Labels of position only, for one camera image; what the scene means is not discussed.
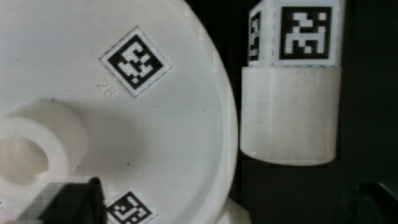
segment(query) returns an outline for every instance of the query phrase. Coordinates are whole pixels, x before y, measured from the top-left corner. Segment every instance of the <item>hole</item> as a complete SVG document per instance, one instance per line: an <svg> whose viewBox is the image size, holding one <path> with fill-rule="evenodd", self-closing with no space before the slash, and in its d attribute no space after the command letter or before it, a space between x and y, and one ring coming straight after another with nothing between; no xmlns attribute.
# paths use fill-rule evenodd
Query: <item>hole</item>
<svg viewBox="0 0 398 224"><path fill-rule="evenodd" d="M0 176L16 185L28 186L48 172L48 157L39 145L21 137L0 141Z"/></svg>

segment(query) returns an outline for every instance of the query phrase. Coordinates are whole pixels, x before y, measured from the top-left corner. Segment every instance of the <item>white disc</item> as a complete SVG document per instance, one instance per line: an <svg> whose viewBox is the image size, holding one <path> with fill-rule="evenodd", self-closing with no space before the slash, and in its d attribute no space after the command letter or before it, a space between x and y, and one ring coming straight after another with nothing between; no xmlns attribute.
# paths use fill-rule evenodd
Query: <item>white disc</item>
<svg viewBox="0 0 398 224"><path fill-rule="evenodd" d="M110 221L213 224L234 171L236 114L185 2L3 0L0 67L0 115L53 99L82 118L89 150L69 180L99 177ZM27 204L0 188L0 223ZM147 208L144 218L133 208Z"/></svg>

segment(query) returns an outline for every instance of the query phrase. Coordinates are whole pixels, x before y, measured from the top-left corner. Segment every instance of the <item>curved edge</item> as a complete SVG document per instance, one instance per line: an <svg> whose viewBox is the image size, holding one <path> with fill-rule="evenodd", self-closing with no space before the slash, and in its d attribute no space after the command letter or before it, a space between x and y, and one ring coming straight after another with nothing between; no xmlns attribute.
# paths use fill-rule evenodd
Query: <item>curved edge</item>
<svg viewBox="0 0 398 224"><path fill-rule="evenodd" d="M236 107L234 107L234 98L231 83L227 79L226 68L220 60L220 55L215 49L215 44L201 24L199 18L192 11L192 8L183 0L167 0L179 12L179 14L190 18L188 23L194 28L194 32L199 35L199 41L202 42L202 49L211 60L213 64L213 78L218 87L220 103L222 103L222 114L224 117L224 149L222 154L227 154L227 157L222 157L222 162L218 166L218 173L215 175L215 182L211 187L211 192L204 200L204 205L194 219L190 220L192 224L213 224L218 218L222 211L222 206L227 199L229 188L233 183L234 168L236 168L236 155L238 155L238 118L236 118Z"/></svg>

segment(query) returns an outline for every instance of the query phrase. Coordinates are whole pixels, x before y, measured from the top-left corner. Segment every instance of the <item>black background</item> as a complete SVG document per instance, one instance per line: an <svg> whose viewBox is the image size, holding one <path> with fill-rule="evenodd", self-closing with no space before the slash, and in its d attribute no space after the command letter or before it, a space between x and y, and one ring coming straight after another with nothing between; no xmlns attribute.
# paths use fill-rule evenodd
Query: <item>black background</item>
<svg viewBox="0 0 398 224"><path fill-rule="evenodd" d="M240 110L249 9L258 0L186 0L229 73ZM398 1L348 0L336 161L277 166L240 153L231 197L254 224L329 224L343 184L398 181Z"/></svg>

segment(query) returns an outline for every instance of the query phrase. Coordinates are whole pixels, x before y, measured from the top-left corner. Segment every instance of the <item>black and white square marker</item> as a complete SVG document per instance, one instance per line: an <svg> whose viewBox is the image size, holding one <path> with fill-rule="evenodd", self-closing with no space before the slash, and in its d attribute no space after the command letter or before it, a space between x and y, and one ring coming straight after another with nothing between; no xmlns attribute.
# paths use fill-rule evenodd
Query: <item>black and white square marker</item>
<svg viewBox="0 0 398 224"><path fill-rule="evenodd" d="M107 212L114 224L149 224L149 221L156 217L154 212L131 191L110 204Z"/></svg>
<svg viewBox="0 0 398 224"><path fill-rule="evenodd" d="M275 2L277 66L334 66L337 56L337 0Z"/></svg>
<svg viewBox="0 0 398 224"><path fill-rule="evenodd" d="M261 11L250 17L249 61L259 60Z"/></svg>
<svg viewBox="0 0 398 224"><path fill-rule="evenodd" d="M170 70L138 27L107 52L101 61L130 93L138 96Z"/></svg>
<svg viewBox="0 0 398 224"><path fill-rule="evenodd" d="M249 65L258 65L263 57L261 41L263 41L263 4L259 3L254 9L250 10L250 19L249 19Z"/></svg>

